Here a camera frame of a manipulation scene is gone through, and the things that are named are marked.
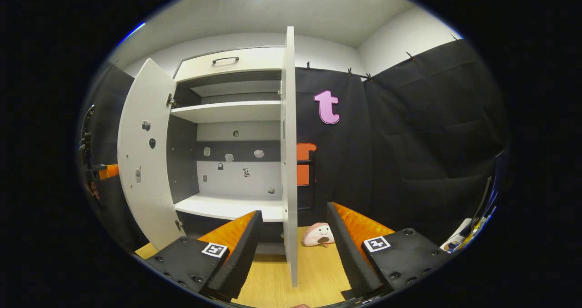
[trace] pink plush toy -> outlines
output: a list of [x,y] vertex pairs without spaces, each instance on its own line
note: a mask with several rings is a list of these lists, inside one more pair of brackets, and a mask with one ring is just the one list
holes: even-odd
[[318,244],[327,247],[327,244],[333,242],[335,240],[333,239],[333,234],[331,233],[331,229],[329,229],[328,223],[314,223],[307,229],[301,241],[306,247],[312,247]]

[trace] cabinet door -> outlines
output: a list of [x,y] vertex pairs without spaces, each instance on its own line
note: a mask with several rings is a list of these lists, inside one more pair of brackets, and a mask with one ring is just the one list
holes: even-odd
[[147,59],[129,89],[118,133],[119,177],[129,209],[145,237],[158,250],[180,236],[168,169],[166,136],[176,82]]
[[281,72],[281,182],[285,256],[291,285],[297,287],[297,132],[295,109],[295,39],[287,27]]

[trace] drawer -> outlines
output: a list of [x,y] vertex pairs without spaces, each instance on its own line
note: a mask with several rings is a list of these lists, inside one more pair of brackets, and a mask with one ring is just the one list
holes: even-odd
[[232,72],[281,70],[284,50],[284,47],[253,47],[196,57],[181,63],[174,80],[183,82]]

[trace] white wall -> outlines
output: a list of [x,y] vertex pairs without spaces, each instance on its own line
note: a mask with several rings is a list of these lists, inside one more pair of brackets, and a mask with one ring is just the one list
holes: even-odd
[[[127,66],[124,71],[135,77],[147,58],[151,57],[168,75],[173,76],[180,61],[204,53],[260,45],[284,45],[285,34],[238,33],[212,36],[180,43],[162,49]],[[366,70],[360,60],[358,50],[353,47],[308,36],[295,36],[295,65],[329,69],[364,75]]]
[[372,76],[435,46],[460,39],[457,32],[420,7],[414,7],[377,30],[358,48]]

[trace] black handle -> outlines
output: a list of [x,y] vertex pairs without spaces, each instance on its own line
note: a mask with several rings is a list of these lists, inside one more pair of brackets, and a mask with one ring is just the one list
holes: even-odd
[[235,59],[236,61],[239,61],[239,57],[227,57],[227,58],[216,59],[216,60],[212,61],[212,64],[215,64],[217,61],[223,61],[224,59]]

